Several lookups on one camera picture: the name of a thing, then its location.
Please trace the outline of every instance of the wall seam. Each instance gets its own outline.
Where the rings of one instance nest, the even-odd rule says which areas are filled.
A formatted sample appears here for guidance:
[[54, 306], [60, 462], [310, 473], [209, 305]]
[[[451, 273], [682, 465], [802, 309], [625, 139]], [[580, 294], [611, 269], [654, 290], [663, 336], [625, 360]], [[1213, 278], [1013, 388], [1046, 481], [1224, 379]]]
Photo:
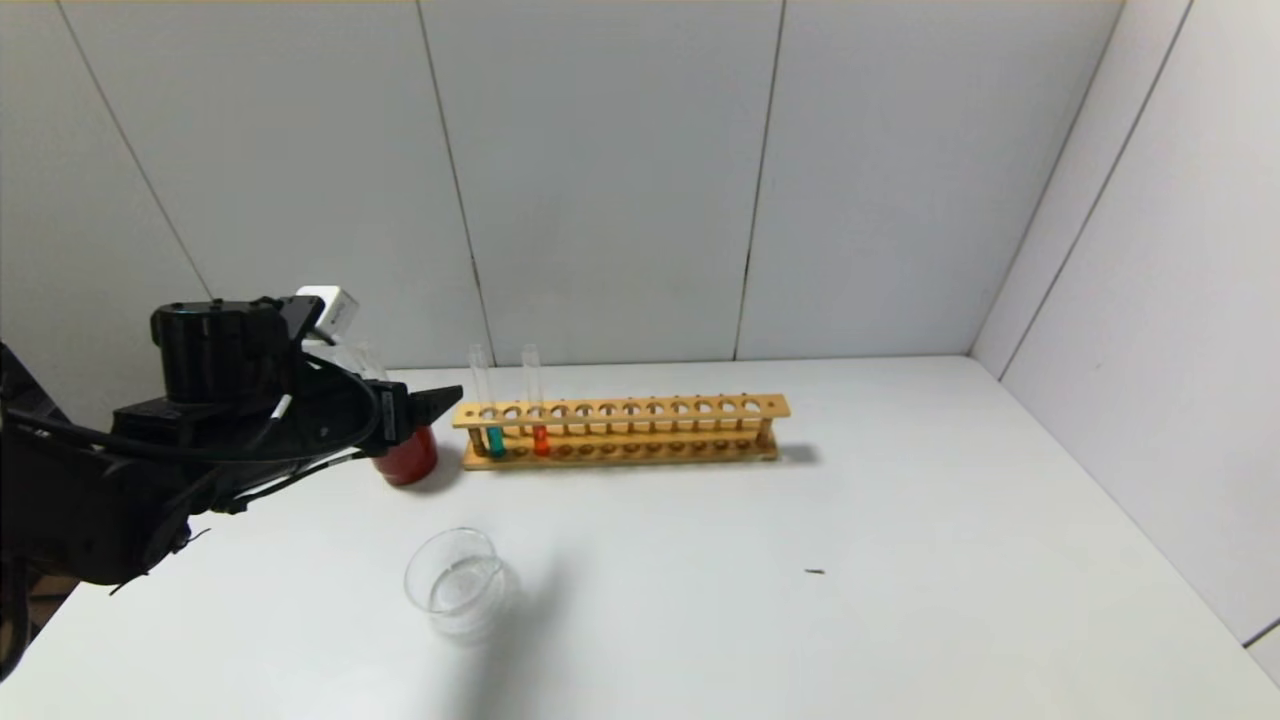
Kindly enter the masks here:
[[[1068, 126], [1066, 135], [1062, 137], [1062, 143], [1059, 146], [1057, 155], [1053, 158], [1053, 167], [1050, 168], [1048, 177], [1044, 178], [1044, 186], [1041, 188], [1039, 197], [1036, 200], [1036, 206], [1032, 209], [1032, 214], [1027, 218], [1027, 225], [1023, 227], [1023, 234], [1018, 241], [1018, 249], [1014, 251], [1014, 256], [1009, 260], [1009, 265], [1005, 268], [1005, 275], [1000, 279], [1000, 290], [996, 291], [996, 296], [992, 299], [991, 306], [987, 307], [987, 315], [982, 319], [982, 324], [978, 325], [978, 332], [973, 336], [973, 342], [969, 343], [969, 352], [965, 354], [968, 357], [973, 357], [973, 351], [978, 346], [978, 338], [982, 336], [982, 331], [986, 329], [987, 320], [991, 319], [991, 314], [996, 310], [996, 304], [1000, 302], [1000, 296], [1005, 292], [1005, 286], [1009, 284], [1009, 277], [1014, 274], [1014, 266], [1018, 265], [1018, 259], [1023, 255], [1023, 249], [1027, 246], [1027, 237], [1030, 234], [1032, 225], [1036, 223], [1036, 215], [1039, 215], [1041, 206], [1044, 204], [1044, 197], [1048, 195], [1048, 188], [1053, 184], [1053, 176], [1057, 174], [1057, 168], [1062, 163], [1062, 155], [1066, 154], [1066, 146], [1071, 142], [1071, 136], [1075, 135], [1075, 126], [1080, 122], [1080, 115], [1084, 113], [1084, 105], [1089, 100], [1089, 92], [1093, 91], [1093, 83], [1098, 79], [1098, 70], [1102, 69], [1102, 63], [1106, 63], [1107, 55], [1111, 53], [1111, 41], [1116, 36], [1116, 28], [1120, 27], [1120, 15], [1123, 13], [1124, 5], [1121, 4], [1120, 10], [1116, 13], [1115, 22], [1111, 23], [1111, 31], [1107, 33], [1107, 41], [1106, 45], [1102, 46], [1098, 61], [1093, 64], [1093, 72], [1089, 73], [1089, 82], [1084, 87], [1080, 102], [1075, 106], [1075, 115], [1071, 117], [1071, 124]], [[1044, 293], [1048, 295], [1048, 288], [1044, 290]]]
[[58, 0], [56, 5], [58, 14], [63, 17], [63, 24], [67, 26], [67, 32], [72, 36], [72, 44], [76, 45], [76, 51], [79, 54], [81, 61], [84, 63], [84, 69], [88, 72], [90, 81], [93, 82], [93, 88], [97, 90], [97, 96], [102, 99], [102, 105], [106, 106], [106, 113], [111, 118], [111, 124], [115, 126], [115, 132], [120, 135], [120, 141], [124, 142], [124, 149], [129, 151], [129, 158], [133, 159], [133, 165], [138, 169], [138, 174], [142, 176], [142, 182], [147, 186], [147, 192], [151, 193], [151, 199], [160, 210], [160, 217], [163, 217], [165, 224], [169, 225], [169, 232], [173, 233], [174, 242], [178, 243], [178, 249], [182, 250], [182, 255], [187, 259], [187, 264], [191, 265], [191, 272], [196, 274], [196, 279], [200, 281], [200, 287], [205, 288], [205, 295], [211, 300], [214, 293], [209, 290], [209, 283], [205, 282], [205, 275], [202, 275], [200, 273], [200, 268], [196, 266], [196, 259], [192, 258], [191, 251], [187, 250], [187, 243], [182, 241], [182, 233], [178, 232], [178, 225], [174, 224], [173, 218], [169, 217], [169, 210], [166, 210], [164, 202], [160, 201], [160, 193], [156, 192], [155, 184], [151, 183], [151, 177], [147, 176], [146, 168], [142, 167], [142, 159], [138, 158], [138, 152], [133, 149], [133, 143], [129, 142], [129, 136], [124, 133], [124, 126], [120, 123], [120, 118], [115, 114], [115, 108], [111, 106], [111, 101], [108, 100], [106, 91], [102, 90], [102, 83], [99, 82], [97, 73], [93, 72], [93, 65], [88, 61], [88, 54], [84, 53], [84, 46], [81, 45], [79, 36], [76, 35], [76, 27], [72, 26], [72, 19], [67, 17], [67, 9], [63, 8], [63, 0]]
[[422, 31], [422, 49], [426, 51], [426, 69], [431, 76], [431, 91], [435, 94], [435, 111], [440, 115], [440, 132], [444, 135], [444, 150], [449, 158], [449, 172], [453, 174], [453, 191], [458, 197], [458, 213], [462, 215], [462, 234], [467, 241], [467, 255], [471, 258], [471, 278], [476, 283], [476, 296], [480, 297], [480, 319], [484, 320], [484, 336], [489, 341], [489, 356], [493, 366], [498, 366], [498, 348], [493, 345], [493, 329], [489, 327], [489, 310], [484, 304], [484, 287], [480, 283], [480, 265], [476, 263], [476, 250], [471, 243], [471, 224], [467, 222], [467, 206], [462, 202], [462, 182], [458, 179], [458, 165], [453, 160], [453, 141], [449, 138], [449, 123], [444, 119], [444, 99], [440, 96], [440, 83], [435, 77], [435, 60], [431, 58], [431, 41], [426, 35], [426, 17], [422, 14], [421, 0], [415, 0], [417, 26]]
[[1023, 343], [1027, 342], [1027, 337], [1030, 334], [1032, 328], [1036, 327], [1036, 322], [1039, 319], [1041, 311], [1044, 310], [1044, 304], [1048, 302], [1051, 295], [1053, 295], [1053, 288], [1057, 287], [1059, 278], [1062, 277], [1062, 270], [1071, 261], [1071, 255], [1075, 254], [1075, 247], [1080, 243], [1080, 238], [1084, 237], [1084, 231], [1088, 229], [1089, 222], [1093, 220], [1093, 213], [1097, 211], [1098, 205], [1102, 202], [1102, 196], [1106, 195], [1107, 187], [1111, 186], [1111, 178], [1115, 177], [1116, 168], [1120, 167], [1120, 161], [1124, 159], [1124, 154], [1129, 150], [1129, 141], [1133, 140], [1138, 126], [1142, 123], [1143, 115], [1147, 113], [1147, 105], [1151, 102], [1152, 95], [1156, 92], [1156, 87], [1160, 85], [1160, 78], [1165, 74], [1165, 67], [1169, 64], [1169, 58], [1174, 54], [1174, 47], [1178, 46], [1178, 38], [1183, 35], [1183, 27], [1187, 24], [1187, 18], [1190, 15], [1192, 8], [1196, 5], [1196, 0], [1187, 3], [1187, 8], [1183, 10], [1183, 17], [1178, 20], [1178, 27], [1174, 29], [1174, 37], [1169, 41], [1169, 47], [1165, 49], [1165, 56], [1160, 60], [1160, 68], [1156, 69], [1156, 77], [1151, 81], [1151, 86], [1147, 88], [1147, 96], [1142, 99], [1142, 105], [1138, 106], [1138, 114], [1134, 115], [1133, 124], [1129, 126], [1129, 132], [1125, 133], [1124, 142], [1120, 143], [1120, 151], [1116, 154], [1115, 160], [1111, 161], [1111, 168], [1107, 170], [1106, 179], [1102, 181], [1102, 186], [1098, 188], [1097, 195], [1093, 197], [1093, 204], [1089, 205], [1089, 211], [1084, 215], [1084, 222], [1080, 223], [1080, 229], [1076, 231], [1075, 238], [1071, 241], [1071, 246], [1068, 249], [1066, 255], [1062, 258], [1062, 263], [1057, 266], [1057, 272], [1053, 273], [1053, 279], [1050, 281], [1048, 288], [1044, 290], [1044, 295], [1041, 296], [1039, 305], [1036, 306], [1036, 313], [1032, 314], [1032, 319], [1027, 323], [1023, 329], [1023, 336], [1018, 338], [1018, 345], [1014, 346], [1014, 352], [1010, 354], [1009, 360], [1005, 361], [1005, 369], [1000, 372], [998, 380], [1004, 382], [1005, 375], [1009, 374], [1009, 369], [1014, 366], [1014, 361], [1018, 359], [1018, 354], [1023, 348]]
[[742, 342], [742, 319], [746, 316], [746, 281], [751, 274], [751, 249], [755, 245], [756, 218], [760, 214], [760, 190], [764, 184], [764, 152], [769, 146], [769, 123], [773, 120], [773, 96], [778, 86], [778, 61], [782, 59], [782, 28], [787, 20], [787, 0], [778, 6], [778, 38], [773, 45], [773, 72], [769, 76], [769, 100], [764, 106], [764, 132], [760, 135], [760, 165], [755, 173], [755, 200], [751, 202], [751, 227], [746, 234], [746, 260], [742, 264], [742, 295], [737, 301], [737, 332], [733, 333], [733, 356], [737, 360]]

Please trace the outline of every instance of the test tube with orange liquid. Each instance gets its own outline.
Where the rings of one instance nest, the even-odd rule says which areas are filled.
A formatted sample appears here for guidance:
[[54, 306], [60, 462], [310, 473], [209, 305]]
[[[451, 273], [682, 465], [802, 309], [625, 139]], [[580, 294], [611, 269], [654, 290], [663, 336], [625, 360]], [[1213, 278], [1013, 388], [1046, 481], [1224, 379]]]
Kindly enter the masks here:
[[[529, 415], [541, 418], [547, 411], [543, 407], [543, 364], [538, 357], [538, 346], [526, 345], [520, 354], [525, 361], [525, 395], [529, 401]], [[543, 457], [552, 454], [552, 445], [547, 439], [547, 425], [534, 425], [534, 455]]]

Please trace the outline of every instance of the clear water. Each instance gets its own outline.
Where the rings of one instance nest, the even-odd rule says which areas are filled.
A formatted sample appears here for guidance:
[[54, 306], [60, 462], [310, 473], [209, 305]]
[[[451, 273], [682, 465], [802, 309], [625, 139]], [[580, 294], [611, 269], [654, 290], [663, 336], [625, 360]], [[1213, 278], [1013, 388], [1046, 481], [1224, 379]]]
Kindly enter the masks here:
[[502, 588], [492, 587], [498, 578], [494, 574], [502, 568], [502, 561], [493, 556], [463, 557], [435, 579], [431, 585], [431, 594], [428, 598], [428, 607], [433, 612], [452, 612], [458, 607], [476, 600], [489, 591], [502, 592]]

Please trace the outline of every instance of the black cable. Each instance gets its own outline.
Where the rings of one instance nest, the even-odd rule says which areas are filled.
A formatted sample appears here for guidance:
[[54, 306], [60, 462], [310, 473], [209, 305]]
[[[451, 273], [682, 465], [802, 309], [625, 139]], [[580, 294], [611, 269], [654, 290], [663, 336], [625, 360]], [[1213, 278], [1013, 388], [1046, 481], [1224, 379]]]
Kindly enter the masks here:
[[264, 491], [259, 491], [250, 495], [242, 495], [239, 497], [233, 497], [225, 503], [215, 507], [214, 510], [219, 512], [229, 512], [232, 515], [234, 515], [236, 512], [243, 512], [247, 509], [248, 503], [253, 502], [255, 500], [261, 500], [266, 496], [275, 495], [282, 489], [292, 486], [293, 483], [319, 473], [320, 470], [333, 468], [334, 465], [342, 465], [343, 462], [347, 462], [349, 460], [360, 460], [364, 457], [369, 457], [369, 455], [366, 455], [365, 452], [351, 452], [340, 457], [334, 457], [332, 460], [325, 460], [324, 462], [317, 462], [307, 468], [306, 470], [302, 470], [301, 473], [296, 473], [293, 475], [289, 475], [288, 478], [284, 478], [283, 480], [275, 483], [274, 486]]
[[246, 452], [250, 450], [257, 450], [259, 447], [262, 446], [264, 442], [266, 442], [266, 438], [271, 437], [271, 432], [280, 425], [280, 420], [284, 419], [284, 413], [285, 410], [288, 410], [289, 402], [292, 401], [293, 396], [288, 393], [280, 396], [280, 400], [276, 402], [275, 410], [271, 413], [271, 415], [268, 416], [266, 421], [262, 423], [262, 427], [259, 428], [256, 433], [253, 433], [253, 437], [251, 437], [248, 442], [244, 443]]
[[255, 450], [201, 450], [192, 447], [172, 447], [168, 445], [140, 442], [91, 428], [83, 428], [72, 423], [50, 420], [49, 418], [40, 418], [22, 410], [8, 410], [6, 415], [12, 419], [12, 421], [31, 425], [36, 429], [46, 430], [54, 434], [70, 436], [123, 455], [133, 455], [148, 460], [174, 460], [179, 462], [289, 462], [310, 460], [316, 456], [339, 452], [367, 438], [369, 434], [378, 428], [378, 420], [380, 418], [380, 413], [378, 411], [378, 397], [374, 395], [372, 388], [365, 384], [365, 380], [362, 380], [358, 375], [348, 373], [343, 368], [328, 360], [308, 355], [307, 361], [332, 368], [358, 384], [361, 392], [365, 395], [365, 400], [369, 404], [369, 418], [365, 420], [365, 424], [360, 428], [360, 430], [338, 438], [329, 445], [307, 450], [305, 454], [298, 454], [298, 451], [259, 454]]
[[0, 683], [13, 673], [27, 652], [31, 639], [31, 615], [27, 606], [27, 561], [14, 557], [9, 561], [9, 577], [5, 578], [5, 610], [12, 612], [13, 634], [9, 638], [9, 655], [0, 661]]

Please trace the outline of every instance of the test tube with green liquid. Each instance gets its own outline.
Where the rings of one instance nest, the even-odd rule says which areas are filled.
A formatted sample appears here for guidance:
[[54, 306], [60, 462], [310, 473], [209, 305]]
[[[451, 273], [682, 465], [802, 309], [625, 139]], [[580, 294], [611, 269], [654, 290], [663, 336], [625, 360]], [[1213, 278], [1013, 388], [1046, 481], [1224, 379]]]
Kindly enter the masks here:
[[[492, 420], [498, 416], [493, 406], [493, 389], [489, 386], [489, 354], [483, 345], [472, 345], [467, 354], [471, 360], [471, 377], [476, 383], [476, 401], [480, 402], [480, 416]], [[485, 428], [489, 436], [489, 456], [502, 457], [507, 454], [507, 443], [502, 439], [502, 428]]]

